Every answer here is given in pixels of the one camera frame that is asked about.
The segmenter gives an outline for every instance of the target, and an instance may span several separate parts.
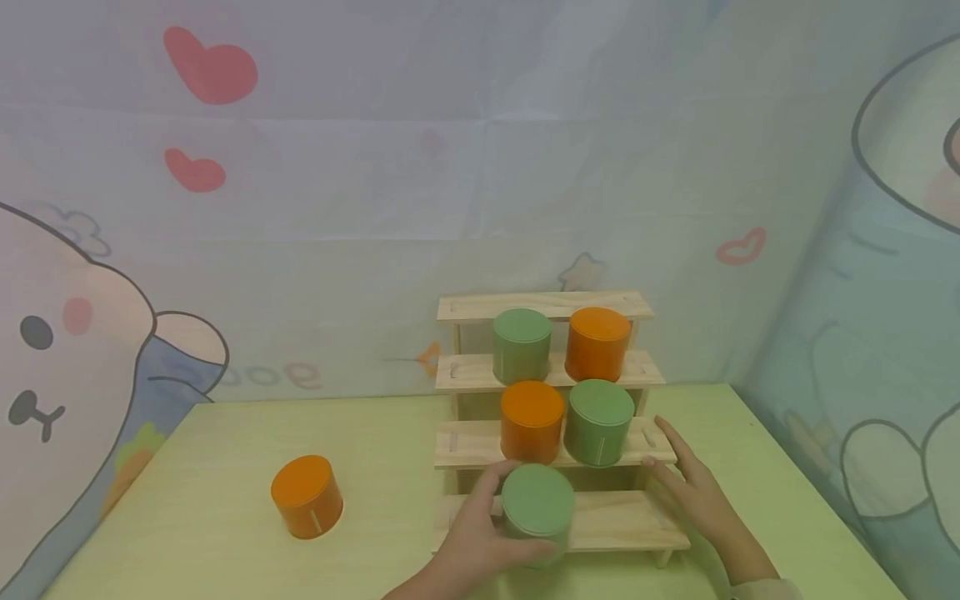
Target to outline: hand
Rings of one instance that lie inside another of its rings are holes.
[[[548,540],[510,540],[493,526],[493,495],[503,478],[519,465],[515,461],[503,461],[483,472],[434,557],[434,562],[455,569],[471,587],[500,571],[530,564],[557,550]]]
[[[654,478],[683,509],[690,522],[717,550],[732,586],[762,579],[779,579],[776,568],[750,533],[710,469],[700,462],[684,438],[661,417],[654,419],[677,453],[681,479],[652,457],[643,460]]]
[[[716,545],[724,539],[741,535],[746,526],[707,465],[700,462],[670,423],[662,417],[654,418],[654,422],[677,453],[677,468],[684,479],[664,463],[647,457],[644,465],[651,469],[654,478],[677,500],[690,522],[710,543]]]
[[[460,507],[433,560],[383,600],[460,600],[500,571],[556,552],[552,541],[509,540],[493,526],[493,495],[518,466],[513,461],[490,465]]]

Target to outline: wooden shelf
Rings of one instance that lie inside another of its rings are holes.
[[[530,294],[485,294],[442,296],[437,321],[475,324],[495,318],[511,308],[531,308],[551,321],[569,321],[585,306],[604,306],[627,319],[652,319],[654,313],[639,292],[540,292]]]
[[[576,381],[566,374],[564,354],[550,354],[550,372],[546,383],[555,388],[572,387]],[[628,350],[623,361],[623,373],[618,386],[625,390],[638,390],[663,385],[663,375],[650,355],[643,350]],[[441,356],[437,361],[437,390],[441,392],[482,393],[498,392],[506,386],[493,376],[492,354],[455,354]]]
[[[434,519],[434,552],[443,543],[465,498],[441,496]],[[493,514],[503,514],[499,496]],[[570,552],[672,551],[689,547],[690,539],[680,522],[647,492],[576,493]]]
[[[617,465],[640,465],[645,456],[652,456],[671,465],[677,462],[677,455],[670,442],[653,420],[636,418],[627,435],[623,458]],[[455,420],[441,423],[437,429],[434,468],[485,468],[502,461],[503,458],[498,420]],[[550,467],[578,465],[580,463],[575,461],[561,444],[560,454]]]

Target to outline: wrist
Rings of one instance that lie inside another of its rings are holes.
[[[471,569],[462,559],[463,557],[461,560],[456,560],[441,549],[426,564],[423,572],[431,581],[438,582],[438,585],[452,591],[452,597],[464,597],[479,587],[484,582],[485,576],[475,572],[476,569]]]
[[[754,581],[780,578],[766,550],[746,526],[736,535],[714,542],[713,547],[727,571],[730,585],[734,588]]]

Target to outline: green cylinder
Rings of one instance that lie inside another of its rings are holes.
[[[536,310],[512,308],[493,320],[493,375],[503,385],[546,379],[550,320]]]
[[[564,446],[589,467],[611,467],[623,456],[634,418],[634,401],[626,390],[603,379],[586,379],[570,390]]]
[[[518,540],[539,538],[557,544],[557,552],[532,568],[546,568],[563,557],[573,522],[573,486],[555,468],[537,463],[514,469],[503,482],[504,532]]]

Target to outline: bunny eye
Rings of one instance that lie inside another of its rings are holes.
[[[20,322],[20,337],[34,350],[46,350],[54,343],[54,331],[40,317],[31,315]]]
[[[960,176],[960,119],[957,119],[944,137],[944,158],[953,172]]]

